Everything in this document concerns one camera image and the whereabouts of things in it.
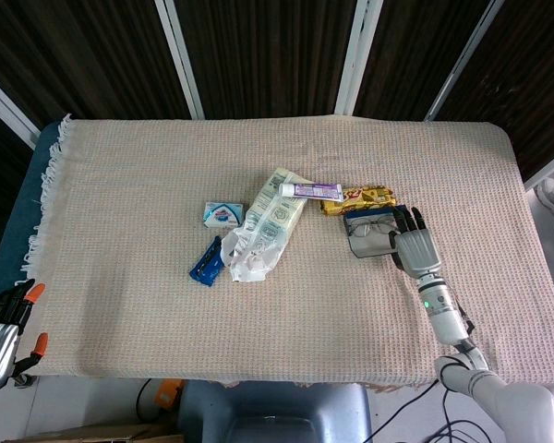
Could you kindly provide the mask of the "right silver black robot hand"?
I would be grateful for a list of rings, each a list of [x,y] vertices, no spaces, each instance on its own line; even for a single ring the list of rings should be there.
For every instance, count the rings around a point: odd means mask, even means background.
[[[415,280],[437,274],[440,256],[421,212],[394,207],[392,215],[396,229],[389,232],[389,241],[395,266]]]

